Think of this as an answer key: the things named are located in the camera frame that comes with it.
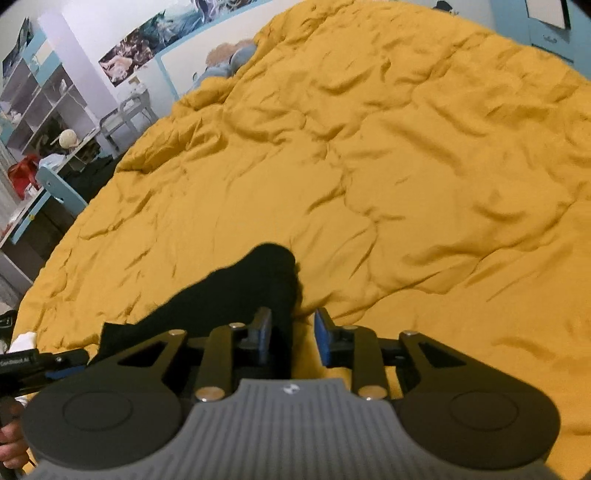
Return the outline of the person's left hand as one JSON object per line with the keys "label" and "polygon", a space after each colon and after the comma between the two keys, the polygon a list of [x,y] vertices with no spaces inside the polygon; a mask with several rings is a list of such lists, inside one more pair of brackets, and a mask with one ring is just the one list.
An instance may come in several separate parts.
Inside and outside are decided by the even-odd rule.
{"label": "person's left hand", "polygon": [[11,470],[22,469],[29,461],[28,444],[21,428],[24,406],[14,398],[1,401],[1,414],[6,420],[1,426],[1,463]]}

